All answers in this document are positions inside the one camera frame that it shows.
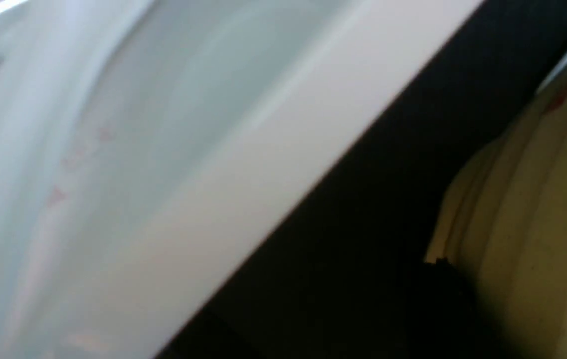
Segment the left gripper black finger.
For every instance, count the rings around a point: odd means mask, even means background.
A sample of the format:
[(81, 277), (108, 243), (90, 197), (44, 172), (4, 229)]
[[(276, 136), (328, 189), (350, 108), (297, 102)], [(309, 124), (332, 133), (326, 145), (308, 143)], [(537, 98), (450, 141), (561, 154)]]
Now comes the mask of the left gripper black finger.
[(409, 359), (508, 358), (472, 286), (447, 259), (409, 263), (401, 278)]

